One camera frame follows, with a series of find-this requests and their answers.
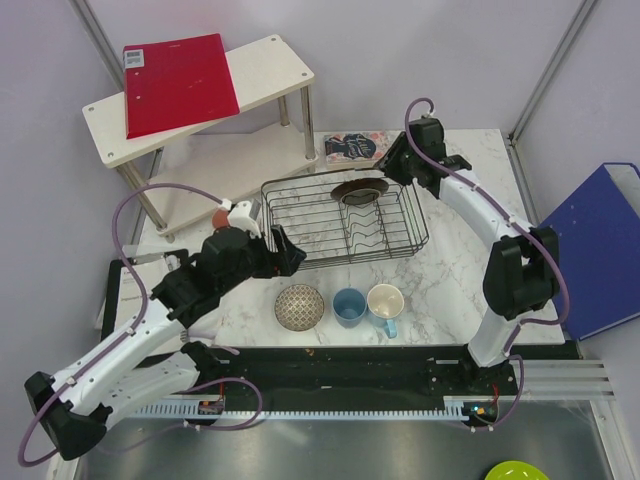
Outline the dark brown plate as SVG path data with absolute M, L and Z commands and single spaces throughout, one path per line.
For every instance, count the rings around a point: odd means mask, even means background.
M 378 200 L 389 184 L 378 178 L 361 178 L 343 182 L 331 191 L 331 198 L 346 206 L 368 205 Z

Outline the brown patterned ceramic bowl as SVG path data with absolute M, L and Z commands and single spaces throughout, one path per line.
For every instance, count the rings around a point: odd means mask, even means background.
M 324 315 L 324 299 L 313 287 L 291 285 L 282 290 L 274 304 L 277 321 L 285 329 L 303 332 L 314 328 Z

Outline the tall pink plastic cup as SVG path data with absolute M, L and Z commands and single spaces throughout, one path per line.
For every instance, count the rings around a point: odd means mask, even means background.
M 218 209 L 214 215 L 212 216 L 211 223 L 214 230 L 218 230 L 221 228 L 226 228 L 230 226 L 230 222 L 228 220 L 229 212 L 222 208 Z

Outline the small blue cup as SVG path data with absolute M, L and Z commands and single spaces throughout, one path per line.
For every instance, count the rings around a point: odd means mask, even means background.
M 354 288 L 339 290 L 333 297 L 332 311 L 343 328 L 354 328 L 360 324 L 368 307 L 364 294 Z

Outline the light blue ceramic mug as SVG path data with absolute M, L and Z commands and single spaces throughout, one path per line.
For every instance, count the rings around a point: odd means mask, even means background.
M 366 302 L 369 322 L 389 339 L 395 339 L 398 335 L 396 319 L 405 307 L 401 291 L 390 284 L 378 284 L 369 290 Z

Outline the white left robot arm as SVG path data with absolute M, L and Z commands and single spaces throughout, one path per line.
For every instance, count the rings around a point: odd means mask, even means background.
M 114 330 L 84 357 L 53 375 L 37 371 L 24 383 L 34 418 L 65 460 L 97 446 L 107 431 L 138 408 L 193 388 L 208 393 L 219 382 L 213 355 L 189 343 L 147 369 L 140 363 L 158 347 L 215 310 L 224 295 L 247 279 L 290 277 L 306 259 L 280 225 L 262 236 L 223 227 L 206 238 L 200 252 L 167 274 L 144 298 L 143 310 Z

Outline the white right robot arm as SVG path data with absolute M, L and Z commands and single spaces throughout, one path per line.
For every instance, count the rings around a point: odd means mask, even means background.
M 406 120 L 375 168 L 394 182 L 418 183 L 452 208 L 489 251 L 483 294 L 487 311 L 467 344 L 472 358 L 458 368 L 467 392 L 483 392 L 494 381 L 492 366 L 506 359 L 522 326 L 558 325 L 563 320 L 532 317 L 561 293 L 568 293 L 559 271 L 559 240 L 550 227 L 536 228 L 503 207 L 481 185 L 470 163 L 449 155 L 444 128 L 433 117 Z

